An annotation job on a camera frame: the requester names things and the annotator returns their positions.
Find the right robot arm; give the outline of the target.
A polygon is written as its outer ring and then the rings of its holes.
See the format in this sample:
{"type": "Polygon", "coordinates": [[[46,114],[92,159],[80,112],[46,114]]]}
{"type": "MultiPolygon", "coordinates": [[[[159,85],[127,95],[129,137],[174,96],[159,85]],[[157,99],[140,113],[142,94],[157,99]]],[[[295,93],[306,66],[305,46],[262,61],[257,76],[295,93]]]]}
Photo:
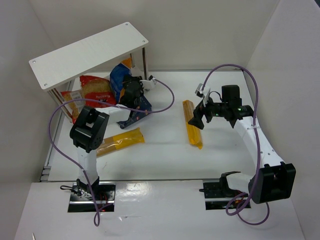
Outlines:
{"type": "Polygon", "coordinates": [[[253,176],[240,171],[223,173],[219,179],[223,193],[240,191],[251,195],[256,204],[288,199],[291,196],[296,168],[276,153],[254,117],[250,105],[244,105],[238,85],[224,85],[220,102],[210,97],[211,90],[199,84],[195,94],[202,100],[193,110],[189,124],[202,130],[203,118],[224,118],[238,133],[253,160],[256,172],[253,176]]]}

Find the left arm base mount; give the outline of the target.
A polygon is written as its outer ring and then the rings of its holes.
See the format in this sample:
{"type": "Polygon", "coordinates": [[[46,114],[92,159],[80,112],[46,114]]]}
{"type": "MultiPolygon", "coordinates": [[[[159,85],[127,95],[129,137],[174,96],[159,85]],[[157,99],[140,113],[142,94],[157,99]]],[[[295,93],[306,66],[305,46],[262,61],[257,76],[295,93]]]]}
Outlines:
{"type": "MultiPolygon", "coordinates": [[[[68,204],[69,213],[95,212],[92,195],[80,189],[76,183],[72,186],[61,185],[60,190],[70,191],[68,204]]],[[[100,212],[114,212],[115,209],[116,185],[101,182],[95,189],[95,200],[100,212]]]]}

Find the blue and orange pasta bag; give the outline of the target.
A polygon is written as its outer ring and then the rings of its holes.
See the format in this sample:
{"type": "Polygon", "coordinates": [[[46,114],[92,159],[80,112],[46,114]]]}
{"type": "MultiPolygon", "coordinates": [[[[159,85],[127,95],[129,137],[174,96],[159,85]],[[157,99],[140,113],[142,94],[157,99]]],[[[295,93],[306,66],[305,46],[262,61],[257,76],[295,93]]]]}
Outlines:
{"type": "Polygon", "coordinates": [[[125,75],[132,75],[131,68],[132,59],[129,57],[116,65],[109,74],[110,86],[117,103],[120,101],[125,75]]]}

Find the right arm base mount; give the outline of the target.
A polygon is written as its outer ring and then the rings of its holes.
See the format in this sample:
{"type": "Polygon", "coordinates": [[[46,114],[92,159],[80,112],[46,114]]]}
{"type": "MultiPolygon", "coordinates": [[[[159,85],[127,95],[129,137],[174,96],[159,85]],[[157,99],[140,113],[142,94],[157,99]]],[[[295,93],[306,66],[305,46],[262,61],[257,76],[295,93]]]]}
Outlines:
{"type": "Polygon", "coordinates": [[[206,211],[225,210],[227,203],[241,194],[239,190],[223,190],[218,179],[203,181],[198,191],[204,195],[206,211]]]}

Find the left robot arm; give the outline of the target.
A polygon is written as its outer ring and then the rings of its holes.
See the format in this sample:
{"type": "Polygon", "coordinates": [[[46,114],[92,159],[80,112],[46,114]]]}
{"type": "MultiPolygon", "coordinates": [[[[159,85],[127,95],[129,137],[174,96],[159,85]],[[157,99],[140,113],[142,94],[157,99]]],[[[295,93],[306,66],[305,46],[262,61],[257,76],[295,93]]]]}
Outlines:
{"type": "Polygon", "coordinates": [[[74,110],[69,136],[81,166],[76,193],[94,199],[102,193],[97,158],[145,141],[139,128],[104,137],[108,124],[125,129],[143,117],[144,87],[142,77],[131,74],[119,78],[119,96],[112,92],[114,83],[105,78],[83,75],[80,82],[81,91],[71,97],[74,110]]]}

